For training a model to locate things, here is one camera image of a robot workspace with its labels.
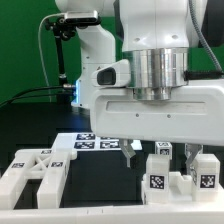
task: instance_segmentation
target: hole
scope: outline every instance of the hole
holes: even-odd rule
[[[177,36],[177,35],[173,35],[172,38],[173,38],[174,40],[176,40],[176,39],[178,39],[178,36]]]
[[[137,37],[137,38],[134,39],[134,42],[139,42],[140,40],[141,39]]]

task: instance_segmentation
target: black cable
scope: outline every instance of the black cable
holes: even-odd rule
[[[21,99],[26,99],[26,98],[35,98],[35,97],[49,97],[49,96],[56,96],[57,93],[55,94],[44,94],[44,95],[31,95],[31,96],[20,96],[20,97],[13,97],[9,100],[5,100],[2,103],[0,103],[0,107],[4,106],[5,104],[8,104],[9,102],[12,103],[15,100],[21,100]]]
[[[50,89],[63,89],[63,86],[45,86],[45,87],[37,87],[37,88],[27,89],[27,90],[24,90],[22,92],[17,93],[16,95],[14,95],[12,97],[12,99],[13,98],[20,97],[22,95],[25,95],[27,93],[31,93],[31,92],[35,92],[35,91],[50,90]]]

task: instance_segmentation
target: white block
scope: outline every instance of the white block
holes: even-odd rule
[[[192,193],[192,177],[189,175],[179,176],[177,179],[177,187],[182,195]]]
[[[27,183],[26,171],[35,163],[30,153],[16,156],[0,180],[0,209],[13,209]]]
[[[155,143],[155,154],[168,155],[172,160],[172,145],[170,142],[156,142]]]
[[[38,208],[59,208],[70,164],[69,152],[53,154],[37,192]]]
[[[142,199],[143,203],[167,203],[169,200],[169,191],[166,190],[151,190],[147,188],[147,183],[142,181]]]
[[[170,168],[169,156],[150,154],[146,161],[147,174],[166,174],[168,175]]]
[[[220,162],[213,154],[198,154],[192,163],[194,201],[216,201],[219,189]]]

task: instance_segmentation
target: table surface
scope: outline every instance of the table surface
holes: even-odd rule
[[[90,120],[74,113],[69,105],[56,103],[15,103],[0,109],[0,171],[3,173],[19,149],[51,148],[58,133],[89,132]],[[126,167],[121,151],[79,152],[71,161],[60,207],[141,204],[141,180],[145,161],[154,153],[153,142],[142,142],[137,167]],[[204,147],[214,152],[223,170],[223,147]],[[185,172],[184,145],[173,145],[171,170]],[[220,175],[223,183],[223,172]],[[37,208],[40,180],[29,180],[16,209]]]

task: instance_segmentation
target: cable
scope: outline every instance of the cable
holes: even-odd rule
[[[49,19],[51,17],[59,17],[59,16],[64,16],[64,13],[57,13],[57,14],[52,14],[52,15],[44,17],[40,23],[39,30],[38,30],[38,46],[39,46],[39,52],[40,52],[40,60],[41,60],[45,82],[48,87],[50,86],[50,84],[49,84],[48,75],[46,72],[46,66],[45,66],[44,57],[43,57],[43,50],[42,50],[42,44],[41,44],[41,28],[46,19]]]
[[[22,95],[25,95],[27,93],[35,92],[35,91],[43,91],[43,90],[52,90],[52,89],[63,89],[63,86],[45,86],[45,87],[37,87],[33,89],[27,89],[22,92],[17,93],[12,98],[20,97]]]
[[[190,8],[190,13],[191,13],[192,23],[194,25],[195,31],[197,32],[197,35],[199,37],[199,40],[200,40],[202,46],[204,47],[205,51],[207,52],[209,58],[212,60],[216,70],[222,72],[222,67],[221,67],[218,59],[216,58],[212,49],[209,47],[207,41],[205,40],[205,38],[204,38],[200,28],[199,28],[198,21],[197,21],[197,18],[196,18],[196,13],[195,13],[195,7],[194,7],[193,0],[189,0],[189,8]]]
[[[32,96],[20,96],[20,97],[13,97],[9,100],[3,101],[2,103],[0,103],[0,107],[4,106],[5,104],[7,104],[8,102],[13,102],[15,100],[21,100],[21,99],[26,99],[26,98],[35,98],[35,97],[49,97],[49,96],[56,96],[57,94],[44,94],[44,95],[32,95]]]

